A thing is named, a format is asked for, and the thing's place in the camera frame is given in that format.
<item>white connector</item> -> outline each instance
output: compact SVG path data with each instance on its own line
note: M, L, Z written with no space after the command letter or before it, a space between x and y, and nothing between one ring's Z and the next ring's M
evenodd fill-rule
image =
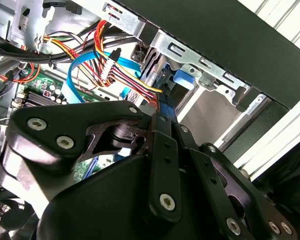
M108 60L106 61L105 65L104 65L103 71L101 73L101 79L102 80L107 80L108 79L110 71L111 71L111 69L114 65L115 65L115 61L108 58Z

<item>cooling fan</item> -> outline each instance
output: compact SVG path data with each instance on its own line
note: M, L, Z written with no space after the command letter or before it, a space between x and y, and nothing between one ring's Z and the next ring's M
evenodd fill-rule
M28 240L37 222L30 204L21 204L15 195L0 191L0 240Z

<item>silver screw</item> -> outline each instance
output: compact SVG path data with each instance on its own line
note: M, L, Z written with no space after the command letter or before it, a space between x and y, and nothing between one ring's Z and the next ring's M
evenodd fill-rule
M71 149L74 146L74 141L68 136L60 136L57 138L56 143L60 148Z
M160 116L160 119L162 119L163 121L167 121L166 117L164 116Z
M29 128L33 129L33 130L36 130L36 131L41 131L41 130L44 130L46 129L47 127L47 124L44 120L42 119L37 119L37 118L31 118L28 120L28 126Z
M269 221L269 224L270 224L270 227L273 230L273 232L275 232L276 234L281 233L280 229L278 228L278 226L276 226L276 224L274 222Z
M231 230L232 233L234 233L236 236L241 235L240 226L237 224L237 222L234 219L232 218L226 219L226 224L228 225L229 230Z
M263 98L262 98L261 96L258 97L258 98L256 99L256 101L257 101L258 103L260 103L262 100L263 100Z
M243 174L244 177L246 177L249 181L251 181L250 175L245 169L240 169L241 174Z
M215 148L214 148L213 146L209 146L209 150L210 150L211 152L216 153L216 150L215 150Z
M289 234L292 235L292 230L290 229L290 227L285 223L285 222L281 222L282 227L284 228L284 230Z
M186 133L189 132L189 130L185 126L181 126L181 129L182 129L183 132L186 132Z
M130 109L130 111L133 112L134 114L136 114L136 113L138 112L138 110L135 109L135 108L133 108L133 107L130 107L129 109Z
M160 195L160 204L167 211L173 211L175 209L175 202L173 198L168 194L163 193Z
M23 69L23 70L22 70L22 73L23 73L24 75L28 75L28 74L29 74L29 71L28 71L27 69Z

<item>cable connector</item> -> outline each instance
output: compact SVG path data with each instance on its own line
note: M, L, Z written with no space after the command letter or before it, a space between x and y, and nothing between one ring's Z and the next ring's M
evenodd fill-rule
M112 51L112 53L109 56L109 59L112 59L114 62L117 62L120 58L120 55L121 55L121 48L118 48Z
M110 74L110 71L112 70L112 67L119 60L120 55L121 55L121 48L118 48L117 50L114 50L110 54L108 60L106 61L105 65L104 65L103 71L102 71L101 76L100 76L102 80L107 80L107 78Z

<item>blue latch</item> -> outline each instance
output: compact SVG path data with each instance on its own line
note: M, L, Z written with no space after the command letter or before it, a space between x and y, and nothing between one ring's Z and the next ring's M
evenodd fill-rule
M192 90L195 85L195 78L179 69L174 75L173 82L188 90Z

